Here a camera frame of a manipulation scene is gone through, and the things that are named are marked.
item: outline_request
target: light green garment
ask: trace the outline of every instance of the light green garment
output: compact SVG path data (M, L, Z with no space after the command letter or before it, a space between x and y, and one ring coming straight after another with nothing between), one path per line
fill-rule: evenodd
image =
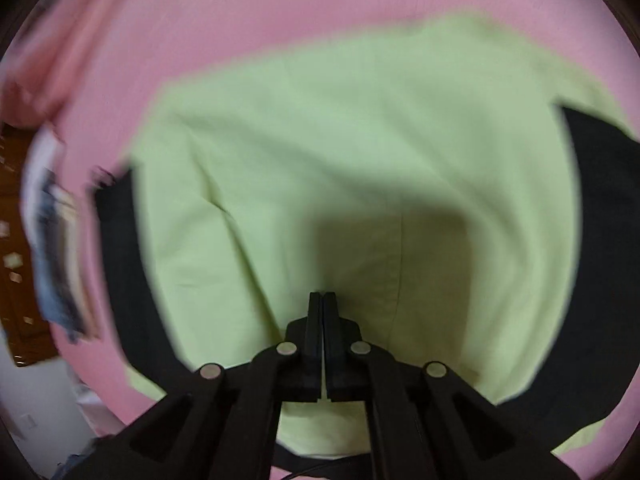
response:
M476 16L373 28L168 86L132 148L143 261L180 358L233 366L308 294L401 361L492 402L552 345L580 202L563 102L620 114L576 67ZM364 411L285 406L299 454L368 449Z

